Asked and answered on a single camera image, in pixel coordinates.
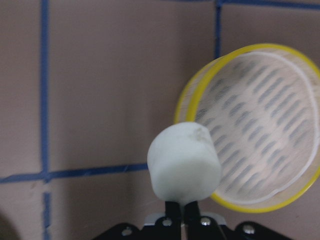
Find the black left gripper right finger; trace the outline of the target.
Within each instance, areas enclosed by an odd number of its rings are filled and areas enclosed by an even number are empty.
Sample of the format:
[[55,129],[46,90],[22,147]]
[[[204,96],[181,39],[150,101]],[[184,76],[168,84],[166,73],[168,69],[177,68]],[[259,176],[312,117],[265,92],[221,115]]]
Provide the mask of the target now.
[[188,240],[201,239],[201,213],[197,201],[193,201],[184,206],[183,221],[186,227],[186,236]]

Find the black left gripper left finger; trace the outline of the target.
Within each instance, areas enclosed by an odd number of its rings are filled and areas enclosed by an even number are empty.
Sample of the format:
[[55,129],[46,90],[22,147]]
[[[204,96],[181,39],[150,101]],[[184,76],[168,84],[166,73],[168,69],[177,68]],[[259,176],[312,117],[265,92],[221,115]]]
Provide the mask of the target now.
[[165,202],[164,230],[167,240],[180,240],[182,236],[182,213],[177,202]]

